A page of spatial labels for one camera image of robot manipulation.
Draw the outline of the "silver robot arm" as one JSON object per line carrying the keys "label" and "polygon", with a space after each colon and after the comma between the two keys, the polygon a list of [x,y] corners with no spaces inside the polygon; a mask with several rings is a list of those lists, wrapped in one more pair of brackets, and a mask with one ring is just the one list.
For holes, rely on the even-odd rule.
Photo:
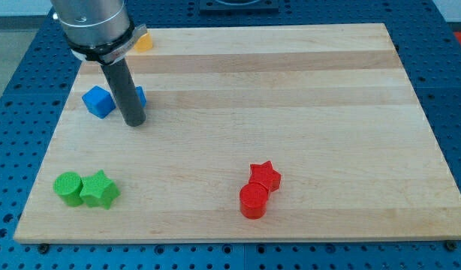
{"label": "silver robot arm", "polygon": [[123,0],[52,0],[72,53],[81,61],[113,65],[147,33],[135,25]]}

